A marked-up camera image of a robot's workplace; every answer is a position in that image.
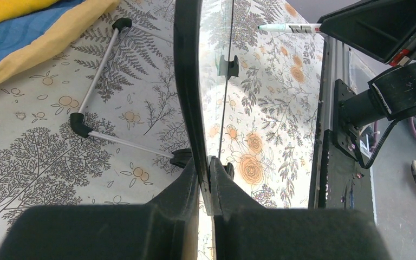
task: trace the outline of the yellow fabric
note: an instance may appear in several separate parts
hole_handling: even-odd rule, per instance
[[[1,60],[0,83],[62,52],[104,12],[114,10],[120,0],[85,0],[66,11],[44,35]]]
[[[59,0],[0,0],[0,22],[46,8]]]

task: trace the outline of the floral pattern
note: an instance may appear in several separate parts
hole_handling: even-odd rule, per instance
[[[305,22],[282,0],[237,0],[233,8],[231,38],[232,2],[203,1],[199,71],[207,152],[233,163],[234,181],[265,207],[306,207],[322,37],[258,31],[259,24]],[[28,207],[142,204],[179,175],[165,157],[83,139],[69,128],[111,24],[123,16],[138,27],[119,35],[86,123],[165,152],[189,148],[174,83],[174,1],[123,0],[62,53],[1,84],[0,242]],[[218,75],[223,55],[238,56],[239,77]],[[211,220],[201,201],[199,259],[213,259],[216,250]]]

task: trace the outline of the white marker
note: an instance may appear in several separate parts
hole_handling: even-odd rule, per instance
[[[257,29],[290,34],[318,34],[320,33],[320,26],[320,23],[287,23],[259,25]]]

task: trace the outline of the blue towel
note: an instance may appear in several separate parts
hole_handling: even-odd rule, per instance
[[[0,61],[43,35],[63,13],[83,1],[62,0],[38,12],[1,22]]]

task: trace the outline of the black clip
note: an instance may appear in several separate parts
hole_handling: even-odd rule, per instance
[[[233,61],[226,61],[224,55],[221,55],[219,59],[218,76],[225,76],[227,73],[227,79],[230,77],[238,77],[240,66],[238,65],[238,57],[235,55]]]

